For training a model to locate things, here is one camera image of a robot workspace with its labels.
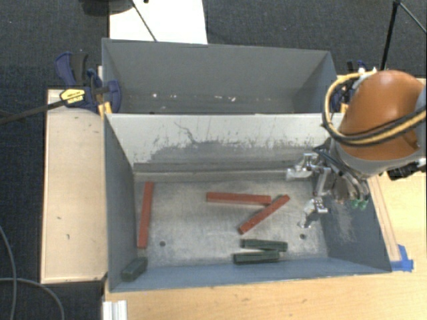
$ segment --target black cable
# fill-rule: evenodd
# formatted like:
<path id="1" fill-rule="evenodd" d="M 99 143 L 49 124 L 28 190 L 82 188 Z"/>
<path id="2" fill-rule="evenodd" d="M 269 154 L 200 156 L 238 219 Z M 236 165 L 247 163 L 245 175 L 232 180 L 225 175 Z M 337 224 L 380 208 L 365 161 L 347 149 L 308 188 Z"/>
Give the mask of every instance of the black cable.
<path id="1" fill-rule="evenodd" d="M 12 280 L 13 280 L 13 298 L 12 298 L 12 308 L 11 308 L 11 317 L 10 319 L 13 320 L 15 318 L 15 310 L 16 310 L 16 300 L 17 300 L 17 290 L 18 290 L 18 283 L 17 283 L 17 274 L 16 274 L 16 264 L 15 259 L 13 258 L 13 252 L 12 248 L 9 244 L 9 241 L 7 240 L 7 236 L 5 232 L 3 231 L 3 228 L 0 225 L 0 234 L 3 238 L 3 242 L 5 242 L 7 253 L 9 254 L 9 258 L 11 260 L 11 266 L 12 266 Z"/>
<path id="2" fill-rule="evenodd" d="M 0 282 L 11 282 L 13 280 L 14 279 L 11 277 L 0 278 Z M 48 293 L 52 297 L 52 299 L 56 302 L 56 304 L 58 305 L 58 308 L 61 312 L 61 320 L 65 320 L 65 312 L 64 312 L 64 307 L 62 306 L 61 300 L 59 300 L 58 296 L 50 288 L 46 287 L 45 285 L 42 285 L 41 283 L 38 283 L 38 282 L 35 282 L 32 280 L 17 278 L 16 281 L 20 282 L 20 283 L 26 283 L 28 285 L 33 285 L 37 288 L 44 290 L 46 293 Z"/>
<path id="3" fill-rule="evenodd" d="M 153 38 L 153 40 L 154 40 L 155 42 L 158 42 L 158 40 L 154 37 L 153 32 L 151 32 L 151 29 L 148 27 L 147 23 L 145 22 L 145 20 L 144 20 L 144 18 L 143 18 L 143 16 L 142 16 L 142 14 L 139 12 L 138 7 L 136 7 L 135 2 L 134 2 L 133 0 L 129 0 L 129 1 L 131 2 L 132 7 L 136 10 L 136 13 L 138 13 L 139 18 L 142 20 L 143 24 L 144 24 L 144 25 L 145 25 L 145 27 L 147 28 L 148 33 L 151 35 L 151 38 Z"/>
<path id="4" fill-rule="evenodd" d="M 412 12 L 402 2 L 400 3 L 400 6 L 412 18 L 412 20 L 415 21 L 415 23 L 419 26 L 419 28 L 421 28 L 421 30 L 425 34 L 427 34 L 426 28 L 421 24 L 421 22 L 417 18 L 415 18 L 415 15 L 413 15 Z"/>
<path id="5" fill-rule="evenodd" d="M 18 282 L 26 283 L 28 285 L 34 285 L 38 288 L 41 288 L 46 293 L 48 293 L 55 300 L 56 304 L 58 305 L 58 308 L 61 311 L 61 319 L 65 320 L 65 312 L 64 312 L 64 308 L 62 306 L 61 300 L 59 300 L 58 296 L 56 296 L 56 294 L 52 290 L 50 290 L 45 285 L 42 285 L 41 283 L 31 281 L 28 279 L 21 279 L 21 278 L 17 277 L 16 264 L 15 264 L 15 259 L 13 257 L 13 252 L 12 252 L 11 246 L 9 244 L 9 241 L 7 240 L 7 236 L 6 236 L 5 232 L 3 231 L 3 228 L 1 227 L 1 225 L 0 225 L 0 234 L 1 234 L 3 241 L 6 245 L 7 253 L 9 254 L 9 258 L 10 258 L 11 266 L 12 266 L 12 277 L 0 278 L 0 282 L 13 282 L 13 299 L 12 299 L 10 320 L 14 320 L 14 318 L 15 318 L 15 310 L 16 310 L 16 302 L 17 302 L 17 283 Z"/>
<path id="6" fill-rule="evenodd" d="M 424 122 L 425 120 L 422 119 L 419 122 L 413 124 L 413 126 L 411 128 L 403 129 L 402 131 L 398 132 L 397 134 L 390 135 L 390 136 L 388 136 L 382 140 L 377 140 L 377 141 L 373 141 L 371 143 L 363 143 L 363 144 L 355 144 L 355 143 L 351 143 L 351 142 L 349 143 L 349 141 L 365 140 L 365 139 L 369 139 L 372 136 L 383 134 L 383 133 L 407 122 L 408 119 L 411 119 L 415 116 L 418 116 L 419 114 L 423 113 L 425 110 L 426 110 L 426 106 L 423 106 L 423 107 L 418 108 L 417 110 L 413 111 L 412 113 L 409 113 L 405 116 L 402 116 L 399 119 L 396 119 L 394 121 L 389 122 L 389 125 L 385 126 L 384 128 L 376 130 L 378 127 L 381 127 L 381 126 L 375 126 L 375 128 L 368 129 L 368 130 L 361 132 L 361 135 L 358 135 L 359 133 L 357 133 L 356 135 L 347 135 L 347 136 L 341 136 L 341 135 L 335 134 L 332 131 L 329 123 L 326 122 L 326 116 L 325 116 L 324 112 L 322 113 L 322 119 L 323 119 L 322 123 L 323 123 L 323 126 L 325 127 L 325 129 L 331 135 L 331 137 L 333 137 L 336 141 L 338 141 L 340 143 L 346 143 L 349 146 L 364 147 L 364 146 L 377 145 L 380 143 L 387 142 L 387 141 L 391 140 L 391 138 L 395 138 L 401 134 L 408 132 L 410 129 L 416 127 L 418 124 L 420 124 L 421 122 Z"/>

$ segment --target wooden table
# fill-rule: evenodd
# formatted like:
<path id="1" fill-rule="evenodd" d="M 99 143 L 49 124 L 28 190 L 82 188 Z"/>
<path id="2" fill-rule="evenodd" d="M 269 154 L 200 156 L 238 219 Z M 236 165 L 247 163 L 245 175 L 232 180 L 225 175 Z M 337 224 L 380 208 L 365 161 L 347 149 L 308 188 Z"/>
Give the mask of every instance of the wooden table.
<path id="1" fill-rule="evenodd" d="M 397 242 L 412 273 L 335 277 L 198 289 L 114 293 L 129 320 L 427 319 L 426 175 L 379 177 Z"/>

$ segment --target red stick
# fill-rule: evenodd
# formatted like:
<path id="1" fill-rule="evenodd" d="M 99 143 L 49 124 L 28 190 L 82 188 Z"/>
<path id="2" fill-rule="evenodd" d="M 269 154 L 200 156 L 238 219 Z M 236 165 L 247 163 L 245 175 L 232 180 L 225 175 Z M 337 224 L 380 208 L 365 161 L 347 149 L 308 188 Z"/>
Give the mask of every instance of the red stick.
<path id="1" fill-rule="evenodd" d="M 263 221 L 269 215 L 271 215 L 274 211 L 277 211 L 280 207 L 285 205 L 290 200 L 288 195 L 284 195 L 274 201 L 272 204 L 268 205 L 264 210 L 254 215 L 249 221 L 244 223 L 241 227 L 239 227 L 239 232 L 243 235 L 252 229 L 255 225 Z"/>
<path id="2" fill-rule="evenodd" d="M 153 200 L 154 183 L 147 181 L 144 184 L 144 195 L 142 198 L 141 219 L 139 220 L 138 248 L 145 249 L 148 244 L 149 216 L 151 213 L 151 201 Z"/>
<path id="3" fill-rule="evenodd" d="M 241 193 L 207 192 L 206 201 L 224 204 L 263 205 L 272 203 L 269 195 L 246 195 Z"/>

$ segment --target blue tape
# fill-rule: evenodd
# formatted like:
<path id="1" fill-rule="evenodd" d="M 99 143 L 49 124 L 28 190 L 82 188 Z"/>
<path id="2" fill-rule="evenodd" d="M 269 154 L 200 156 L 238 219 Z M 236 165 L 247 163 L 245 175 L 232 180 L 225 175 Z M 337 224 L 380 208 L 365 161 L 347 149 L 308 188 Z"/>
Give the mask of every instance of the blue tape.
<path id="1" fill-rule="evenodd" d="M 408 271 L 409 273 L 414 270 L 414 260 L 409 259 L 406 254 L 406 249 L 403 245 L 398 244 L 401 260 L 390 262 L 393 271 Z"/>

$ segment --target blue clamp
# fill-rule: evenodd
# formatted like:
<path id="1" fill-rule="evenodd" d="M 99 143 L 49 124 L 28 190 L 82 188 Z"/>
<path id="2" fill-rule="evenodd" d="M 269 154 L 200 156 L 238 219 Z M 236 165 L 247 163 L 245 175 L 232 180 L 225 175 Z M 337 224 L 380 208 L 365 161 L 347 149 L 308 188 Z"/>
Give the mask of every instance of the blue clamp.
<path id="1" fill-rule="evenodd" d="M 398 244 L 401 260 L 390 262 L 393 271 L 408 271 L 412 272 L 414 270 L 414 260 L 409 259 L 406 254 L 406 249 L 403 245 Z"/>
<path id="2" fill-rule="evenodd" d="M 58 77 L 63 80 L 67 89 L 79 87 L 85 91 L 84 101 L 66 106 L 82 108 L 97 113 L 97 107 L 101 103 L 96 100 L 95 95 L 97 93 L 99 94 L 103 89 L 103 83 L 95 70 L 89 69 L 85 72 L 86 59 L 87 55 L 84 53 L 74 55 L 71 52 L 64 52 L 56 58 L 55 70 Z M 85 74 L 89 78 L 89 86 L 85 84 Z M 107 88 L 108 91 L 103 92 L 104 101 L 109 101 L 111 103 L 111 110 L 113 113 L 117 113 L 121 105 L 119 82 L 115 79 L 109 81 L 107 82 Z"/>

